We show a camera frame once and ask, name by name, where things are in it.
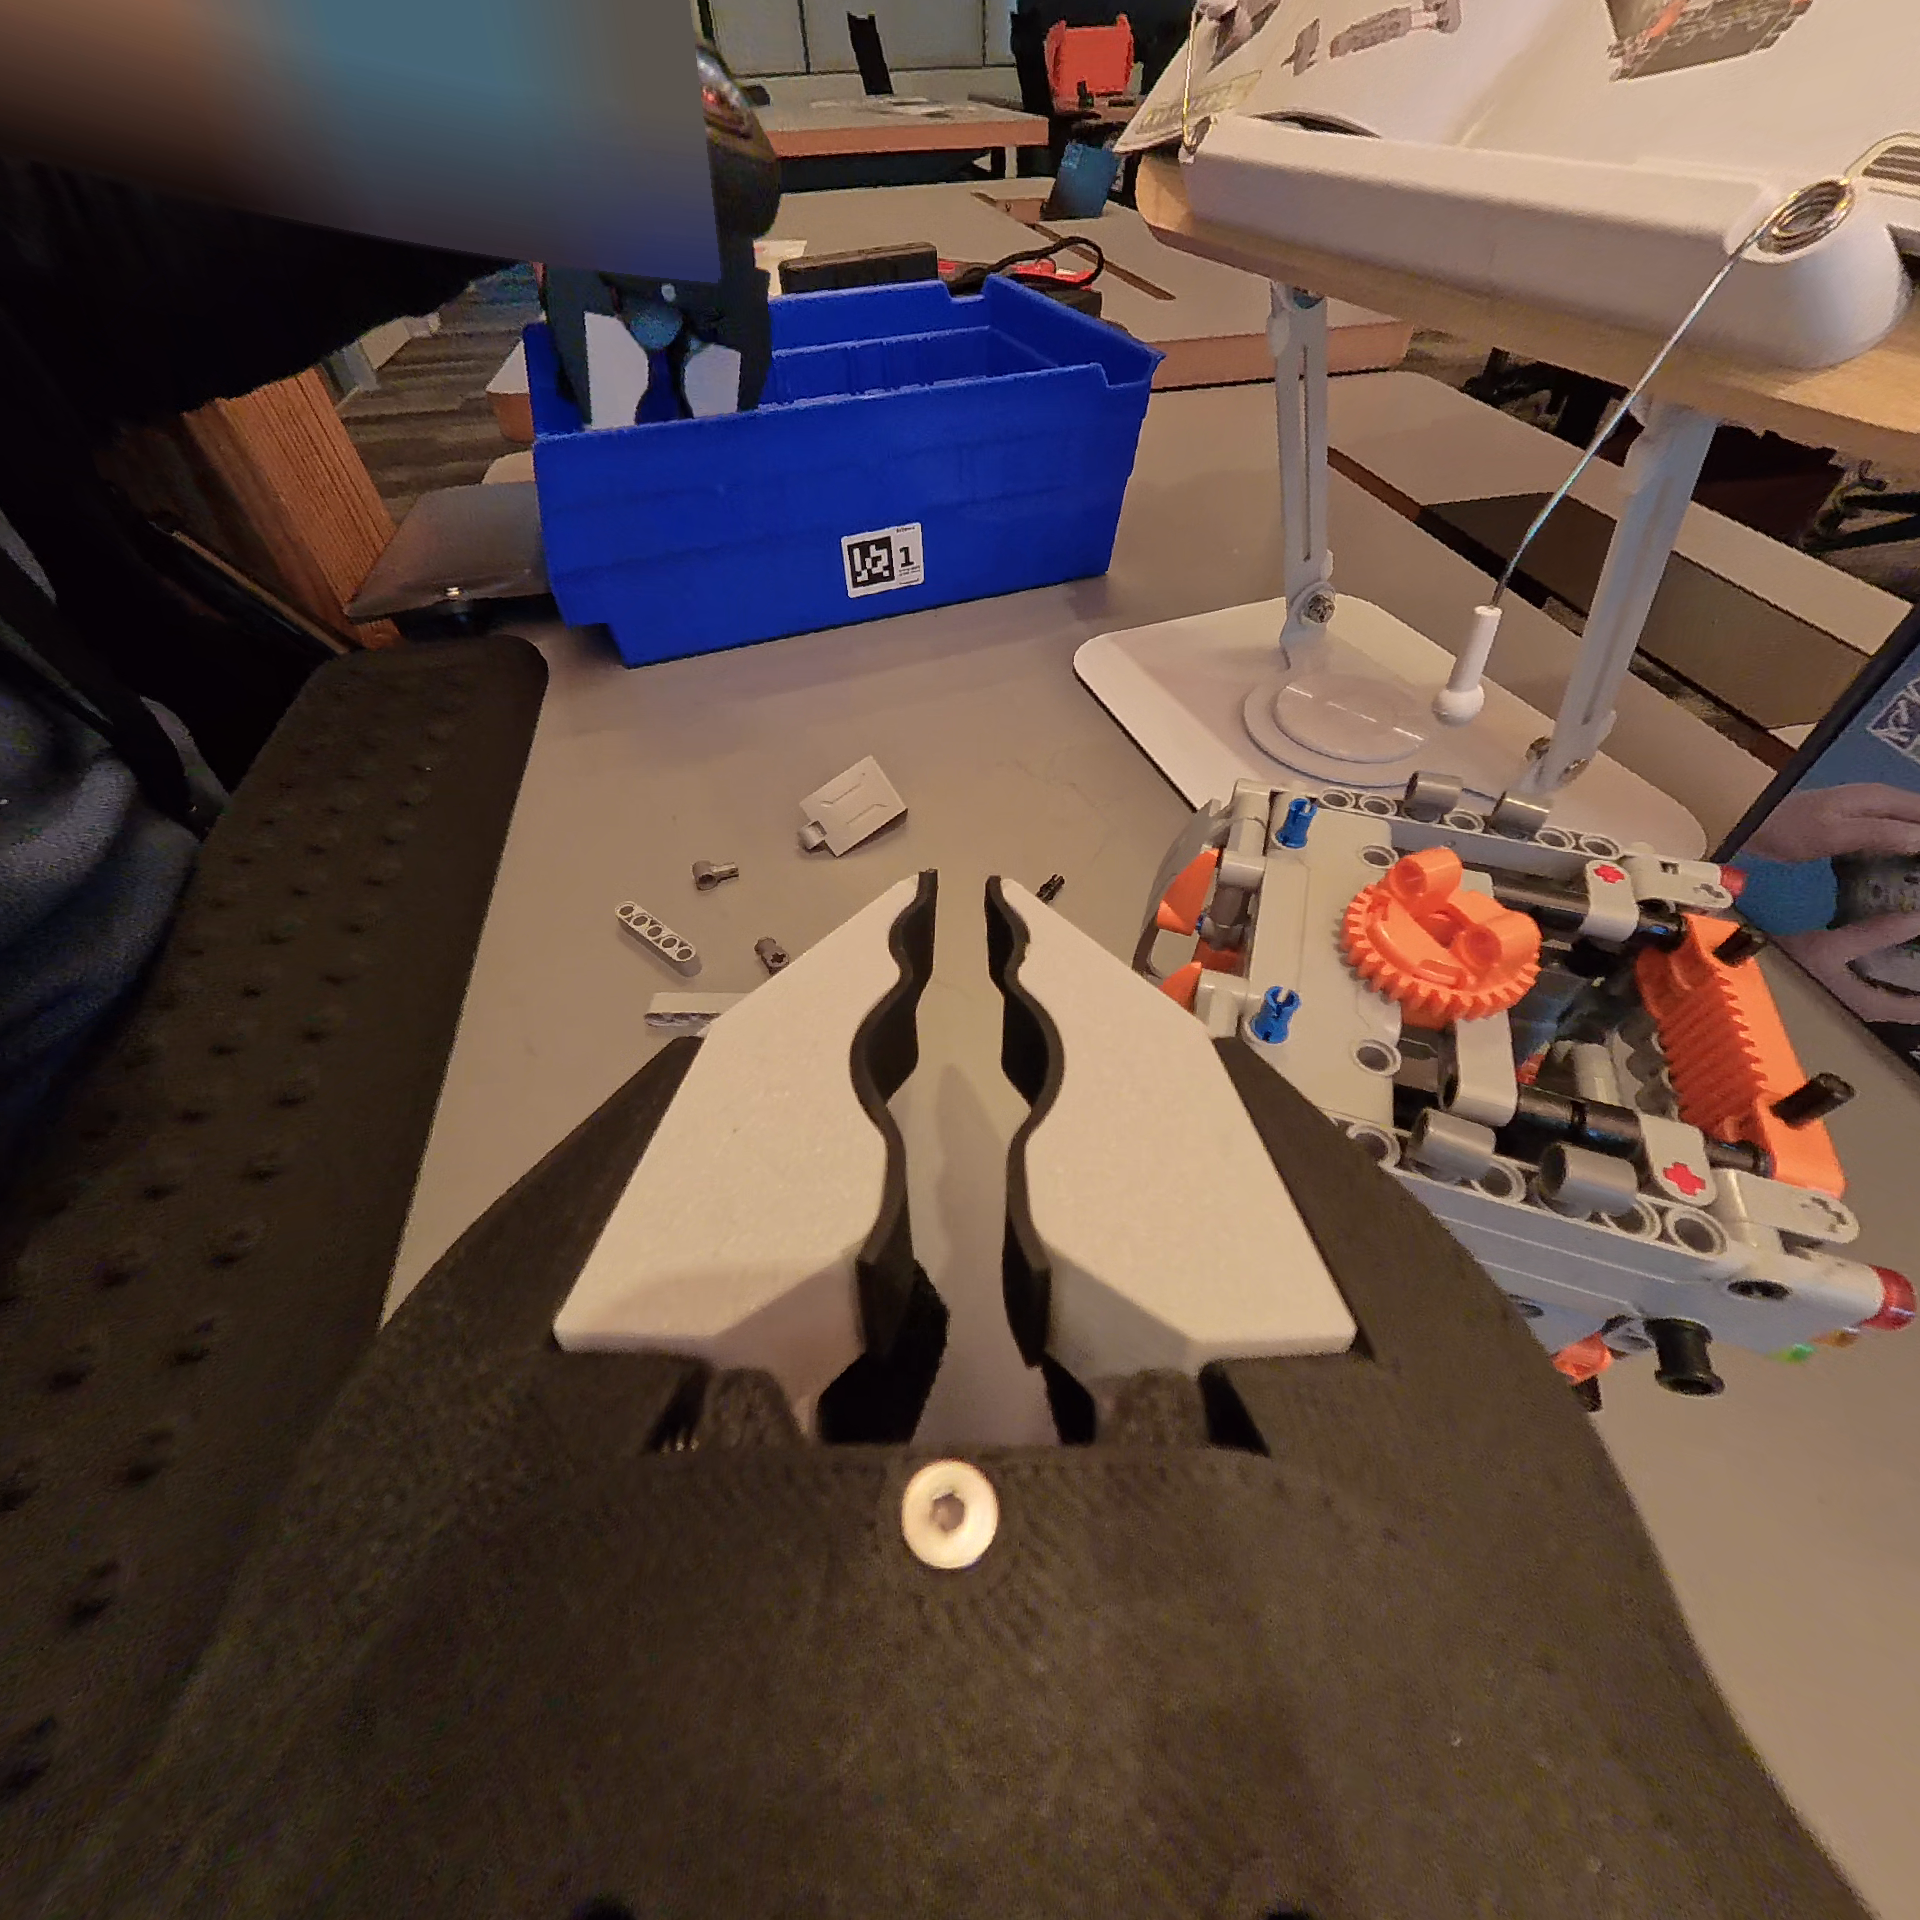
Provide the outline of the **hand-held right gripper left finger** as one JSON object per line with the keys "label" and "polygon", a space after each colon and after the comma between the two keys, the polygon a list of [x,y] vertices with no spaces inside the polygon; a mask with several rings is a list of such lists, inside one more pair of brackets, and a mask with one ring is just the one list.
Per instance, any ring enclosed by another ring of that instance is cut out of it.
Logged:
{"label": "hand-held right gripper left finger", "polygon": [[904,1445],[948,1310],[894,1094],[921,1062],[938,872],[882,891],[706,1034],[556,1320],[564,1354],[756,1371],[835,1445]]}

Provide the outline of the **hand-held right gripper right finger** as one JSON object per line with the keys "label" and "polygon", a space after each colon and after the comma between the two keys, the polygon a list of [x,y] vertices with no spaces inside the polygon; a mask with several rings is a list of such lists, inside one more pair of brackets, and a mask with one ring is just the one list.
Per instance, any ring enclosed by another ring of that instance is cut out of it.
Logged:
{"label": "hand-held right gripper right finger", "polygon": [[984,888],[1025,1102],[1002,1298],[1062,1443],[1144,1377],[1332,1358],[1358,1324],[1207,1029],[1018,881]]}

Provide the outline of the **blue tagged parts bin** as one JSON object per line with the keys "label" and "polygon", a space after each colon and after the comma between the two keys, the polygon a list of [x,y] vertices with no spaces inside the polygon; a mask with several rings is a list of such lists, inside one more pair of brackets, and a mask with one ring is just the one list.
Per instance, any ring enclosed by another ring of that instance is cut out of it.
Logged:
{"label": "blue tagged parts bin", "polygon": [[627,665],[1105,573],[1162,352],[1006,276],[784,294],[744,417],[580,427],[523,334],[544,568]]}

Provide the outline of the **grey orange toy model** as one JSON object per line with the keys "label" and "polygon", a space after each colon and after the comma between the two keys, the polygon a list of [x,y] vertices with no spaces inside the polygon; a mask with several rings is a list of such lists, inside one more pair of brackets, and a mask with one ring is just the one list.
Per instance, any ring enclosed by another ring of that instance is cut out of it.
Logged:
{"label": "grey orange toy model", "polygon": [[1596,1409],[1651,1354],[1810,1360],[1916,1324],[1857,1254],[1831,1116],[1730,869],[1418,772],[1240,780],[1164,861],[1136,970],[1423,1202]]}

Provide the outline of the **black flat case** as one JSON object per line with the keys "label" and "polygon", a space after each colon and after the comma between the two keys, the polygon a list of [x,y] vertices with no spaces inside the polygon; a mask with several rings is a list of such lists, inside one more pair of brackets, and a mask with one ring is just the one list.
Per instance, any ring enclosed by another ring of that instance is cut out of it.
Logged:
{"label": "black flat case", "polygon": [[863,293],[882,285],[942,278],[942,259],[930,243],[892,243],[830,251],[798,251],[777,262],[783,297]]}

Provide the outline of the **wooden pillar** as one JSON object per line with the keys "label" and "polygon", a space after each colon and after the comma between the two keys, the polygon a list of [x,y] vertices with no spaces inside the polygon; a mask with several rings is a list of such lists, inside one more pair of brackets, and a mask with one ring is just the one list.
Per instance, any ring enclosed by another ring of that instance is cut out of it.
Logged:
{"label": "wooden pillar", "polygon": [[353,613],[395,522],[322,368],[212,401],[178,425],[244,557],[264,560],[295,609],[361,650],[400,642],[394,620]]}

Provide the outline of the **orange device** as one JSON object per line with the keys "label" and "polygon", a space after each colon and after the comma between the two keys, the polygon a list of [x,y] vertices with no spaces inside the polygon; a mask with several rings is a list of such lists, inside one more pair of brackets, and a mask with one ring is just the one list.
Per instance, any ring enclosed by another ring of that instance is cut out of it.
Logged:
{"label": "orange device", "polygon": [[1084,100],[1108,100],[1129,91],[1136,74],[1136,37],[1128,14],[1103,22],[1056,21],[1042,38],[1047,96],[1058,112]]}

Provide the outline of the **small grey curved panel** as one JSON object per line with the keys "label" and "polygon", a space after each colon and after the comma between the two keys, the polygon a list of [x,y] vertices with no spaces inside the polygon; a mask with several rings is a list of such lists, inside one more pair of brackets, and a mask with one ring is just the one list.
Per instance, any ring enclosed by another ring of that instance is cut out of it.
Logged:
{"label": "small grey curved panel", "polygon": [[864,756],[806,795],[798,843],[806,853],[844,858],[904,822],[905,813],[908,803],[892,777],[876,756]]}

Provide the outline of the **black perforated mat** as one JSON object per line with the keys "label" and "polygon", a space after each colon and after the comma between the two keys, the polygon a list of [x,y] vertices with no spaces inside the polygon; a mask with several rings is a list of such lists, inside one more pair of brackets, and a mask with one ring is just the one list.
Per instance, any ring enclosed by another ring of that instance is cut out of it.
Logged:
{"label": "black perforated mat", "polygon": [[318,673],[4,1202],[3,1914],[132,1786],[370,1346],[546,658]]}

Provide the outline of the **white printed board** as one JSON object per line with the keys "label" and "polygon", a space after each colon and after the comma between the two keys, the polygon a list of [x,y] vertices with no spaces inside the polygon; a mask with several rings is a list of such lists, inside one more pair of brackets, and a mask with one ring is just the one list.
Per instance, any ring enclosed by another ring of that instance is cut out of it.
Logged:
{"label": "white printed board", "polygon": [[1916,256],[1916,2],[1196,4],[1122,153],[1243,114],[1436,148],[1850,176]]}

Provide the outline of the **blue picture box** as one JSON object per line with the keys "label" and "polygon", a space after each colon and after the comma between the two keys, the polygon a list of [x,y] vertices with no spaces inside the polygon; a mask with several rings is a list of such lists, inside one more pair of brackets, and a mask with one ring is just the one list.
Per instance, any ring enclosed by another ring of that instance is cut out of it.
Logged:
{"label": "blue picture box", "polygon": [[1719,856],[1743,918],[1919,1072],[1919,609]]}

